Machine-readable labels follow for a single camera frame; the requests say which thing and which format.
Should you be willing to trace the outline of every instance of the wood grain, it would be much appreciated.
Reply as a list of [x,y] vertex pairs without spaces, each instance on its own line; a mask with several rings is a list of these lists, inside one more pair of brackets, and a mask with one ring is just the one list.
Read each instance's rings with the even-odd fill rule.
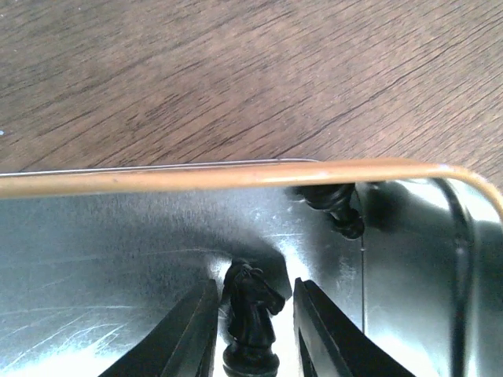
[[403,156],[503,187],[503,2],[1,0],[0,171]]

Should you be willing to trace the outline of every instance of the black pawn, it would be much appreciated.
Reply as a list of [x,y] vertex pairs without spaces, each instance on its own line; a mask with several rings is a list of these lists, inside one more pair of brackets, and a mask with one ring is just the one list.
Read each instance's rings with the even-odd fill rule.
[[273,377],[280,361],[271,346],[276,341],[270,315],[277,315],[285,299],[267,284],[260,269],[233,262],[224,279],[230,296],[228,332],[232,342],[223,354],[224,369],[232,377]]
[[353,192],[354,183],[298,188],[298,193],[311,208],[332,215],[335,229],[348,240],[356,240],[365,230],[362,216],[350,206]]

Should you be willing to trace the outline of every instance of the knight chess piece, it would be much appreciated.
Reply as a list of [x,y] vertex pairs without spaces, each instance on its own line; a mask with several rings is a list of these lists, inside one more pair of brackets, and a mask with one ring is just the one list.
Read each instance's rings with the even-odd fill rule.
[[226,374],[275,376],[280,361],[271,349],[276,336],[270,316],[283,310],[285,298],[264,280],[262,270],[245,261],[233,262],[223,289],[230,296],[228,332],[233,339],[223,354]]

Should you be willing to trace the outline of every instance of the metal tin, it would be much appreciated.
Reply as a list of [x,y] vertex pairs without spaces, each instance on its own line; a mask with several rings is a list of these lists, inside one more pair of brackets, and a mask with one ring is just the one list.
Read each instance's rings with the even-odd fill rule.
[[[361,240],[292,191],[348,182]],[[193,282],[221,288],[235,257],[290,298],[274,318],[278,375],[300,373],[286,362],[296,277],[417,376],[454,375],[460,344],[464,375],[503,368],[503,199],[462,168],[274,160],[3,174],[0,197],[2,375],[99,374]],[[224,348],[220,336],[215,376]]]

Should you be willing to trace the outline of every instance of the reflective metal surface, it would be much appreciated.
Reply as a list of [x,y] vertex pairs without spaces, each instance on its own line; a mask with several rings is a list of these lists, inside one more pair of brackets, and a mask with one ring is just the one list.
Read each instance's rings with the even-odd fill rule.
[[453,360],[457,219],[468,224],[473,277],[468,282],[464,375],[503,368],[503,236],[490,203],[463,182],[431,179],[359,185],[366,225],[365,333],[415,375],[459,375]]
[[[447,182],[475,252],[467,375],[503,368],[503,236],[491,205]],[[0,375],[98,375],[138,343],[191,285],[235,257],[288,298],[274,317],[279,376],[297,375],[296,277],[312,279],[417,376],[452,374],[455,221],[434,180],[357,185],[363,239],[332,231],[289,188],[0,201]],[[221,324],[225,313],[221,312]],[[224,376],[221,326],[215,376]]]
[[[4,200],[0,240],[7,376],[98,375],[194,282],[209,276],[221,289],[233,257],[287,297],[296,277],[316,280],[362,323],[361,243],[280,188]],[[296,375],[291,298],[274,327],[279,375]],[[219,337],[215,376],[224,349]]]

